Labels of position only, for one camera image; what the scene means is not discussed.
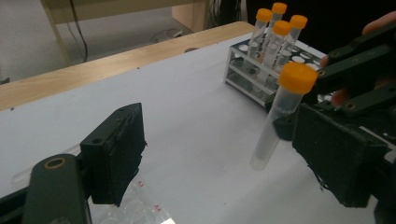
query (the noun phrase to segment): floor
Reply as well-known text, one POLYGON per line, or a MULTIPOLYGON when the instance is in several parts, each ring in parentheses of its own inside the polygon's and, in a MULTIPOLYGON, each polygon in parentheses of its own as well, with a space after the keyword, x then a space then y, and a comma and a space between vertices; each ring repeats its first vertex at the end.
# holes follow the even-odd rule
MULTIPOLYGON (((191 31, 174 20, 171 8, 81 21, 88 61, 136 49, 191 31)), ((58 25, 72 62, 84 48, 76 25, 58 25)), ((0 81, 15 81, 66 67, 66 61, 39 0, 0 0, 0 81)))

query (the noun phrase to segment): orange cap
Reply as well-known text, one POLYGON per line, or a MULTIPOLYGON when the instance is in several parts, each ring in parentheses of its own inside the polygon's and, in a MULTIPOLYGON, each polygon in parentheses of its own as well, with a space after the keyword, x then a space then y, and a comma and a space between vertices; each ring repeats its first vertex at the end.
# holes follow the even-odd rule
POLYGON ((267 8, 260 8, 259 11, 257 11, 256 19, 258 21, 270 21, 272 17, 272 11, 267 8))
POLYGON ((286 63, 279 76, 280 86, 297 94, 306 94, 312 90, 318 73, 304 63, 286 63))
POLYGON ((276 21, 273 32, 277 35, 287 35, 290 32, 291 26, 287 21, 276 21))
POLYGON ((294 27, 297 29, 304 29, 307 22, 308 22, 308 19, 305 16, 300 16, 300 15, 294 15, 290 19, 291 27, 294 27))
POLYGON ((284 3, 274 3, 272 7, 272 11, 277 14, 285 14, 287 7, 288 5, 284 3))

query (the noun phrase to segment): test tube rack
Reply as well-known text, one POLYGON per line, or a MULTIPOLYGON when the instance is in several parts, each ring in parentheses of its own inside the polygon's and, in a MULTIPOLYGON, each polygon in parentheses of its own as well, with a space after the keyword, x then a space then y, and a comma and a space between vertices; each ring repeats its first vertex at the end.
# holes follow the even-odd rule
MULTIPOLYGON (((276 93, 276 89, 270 89, 262 85, 256 80, 256 77, 263 70, 277 80, 279 73, 248 57, 248 41, 245 40, 230 46, 224 82, 235 87, 260 105, 265 106, 270 96, 276 93)), ((306 63, 318 70, 320 59, 324 55, 324 53, 297 41, 291 53, 290 61, 306 63)))

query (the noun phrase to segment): robotic arm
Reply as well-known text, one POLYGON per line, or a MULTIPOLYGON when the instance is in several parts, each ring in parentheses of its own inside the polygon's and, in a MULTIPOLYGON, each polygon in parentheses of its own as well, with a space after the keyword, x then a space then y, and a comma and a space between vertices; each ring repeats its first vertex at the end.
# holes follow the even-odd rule
POLYGON ((307 99, 340 89, 351 99, 340 108, 302 104, 293 117, 275 122, 339 203, 365 207, 374 195, 377 224, 396 223, 396 163, 385 159, 396 144, 396 83, 374 89, 378 77, 396 76, 395 47, 396 22, 330 52, 307 99))
POLYGON ((29 187, 0 199, 0 224, 92 223, 87 199, 119 206, 146 144, 141 104, 117 109, 80 143, 80 154, 44 159, 29 187))

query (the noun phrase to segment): white table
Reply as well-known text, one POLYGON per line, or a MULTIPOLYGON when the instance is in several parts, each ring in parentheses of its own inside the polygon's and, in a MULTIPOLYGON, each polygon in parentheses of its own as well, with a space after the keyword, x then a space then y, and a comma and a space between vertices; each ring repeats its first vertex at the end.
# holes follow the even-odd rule
POLYGON ((0 197, 11 178, 78 144, 115 109, 143 106, 140 175, 176 223, 374 223, 321 190, 304 159, 280 142, 267 167, 249 166, 265 112, 223 82, 243 35, 0 112, 0 197))

